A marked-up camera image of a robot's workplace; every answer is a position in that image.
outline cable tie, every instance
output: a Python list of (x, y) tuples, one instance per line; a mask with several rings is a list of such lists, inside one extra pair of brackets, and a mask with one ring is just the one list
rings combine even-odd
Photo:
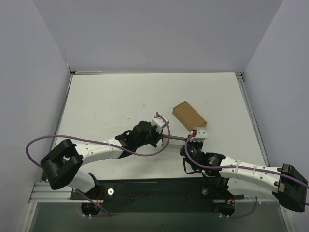
[(108, 140), (106, 142), (108, 143), (108, 146), (110, 146), (110, 150), (112, 151), (112, 146), (111, 146), (110, 142), (108, 142)]
[(240, 160), (237, 160), (237, 161), (236, 161), (236, 167), (235, 167), (235, 174), (236, 174), (236, 178), (237, 178), (237, 179), (238, 179), (238, 177), (237, 177), (238, 167), (239, 167), (240, 164), (241, 164), (241, 161), (240, 161)]
[(255, 169), (257, 168), (257, 165), (253, 166), (253, 178), (255, 178)]

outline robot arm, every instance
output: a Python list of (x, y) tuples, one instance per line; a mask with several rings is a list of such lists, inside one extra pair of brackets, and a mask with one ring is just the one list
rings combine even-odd
[(222, 154), (204, 153), (201, 149), (205, 138), (200, 138), (203, 130), (204, 128), (197, 128), (192, 131), (193, 136), (187, 143), (190, 158), (184, 146), (180, 150), (180, 154), (193, 170), (205, 172), (210, 178), (218, 178), (219, 188), (233, 196), (256, 196), (262, 199), (279, 200), (279, 204), (287, 209), (296, 212), (305, 211), (307, 188), (280, 176), (280, 174), (288, 175), (307, 185), (307, 180), (293, 166), (288, 164), (284, 164), (282, 168), (258, 166)]
[(139, 147), (156, 144), (163, 138), (163, 128), (166, 126), (161, 117), (154, 117), (151, 122), (141, 121), (132, 130), (101, 142), (73, 143), (71, 139), (60, 142), (49, 154), (41, 160), (41, 166), (52, 189), (65, 186), (79, 189), (87, 193), (99, 185), (94, 175), (85, 173), (79, 168), (82, 165), (105, 159), (120, 159), (134, 153)]

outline silver bolt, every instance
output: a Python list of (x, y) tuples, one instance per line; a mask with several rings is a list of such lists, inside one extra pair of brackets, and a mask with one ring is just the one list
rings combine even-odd
[(208, 194), (208, 189), (207, 188), (203, 188), (202, 189), (202, 194), (203, 195), (207, 195)]

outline gray wall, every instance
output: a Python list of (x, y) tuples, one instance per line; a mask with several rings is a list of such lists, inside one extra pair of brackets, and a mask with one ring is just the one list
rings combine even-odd
[[(270, 164), (292, 164), (307, 179), (308, 10), (308, 0), (283, 2), (244, 75)], [(303, 214), (294, 214), (298, 231), (308, 231), (308, 216), (309, 210)]]
[[(19, 231), (42, 171), (28, 141), (56, 129), (70, 72), (31, 0), (0, 2), (0, 231)], [(35, 144), (36, 160), (51, 141)]]
[(34, 0), (74, 71), (244, 71), (282, 0)]

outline brown box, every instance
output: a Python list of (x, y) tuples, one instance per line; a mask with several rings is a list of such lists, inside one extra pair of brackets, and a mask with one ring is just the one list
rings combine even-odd
[(173, 115), (187, 128), (188, 131), (196, 127), (205, 127), (207, 122), (190, 106), (187, 101), (180, 103), (173, 109)]

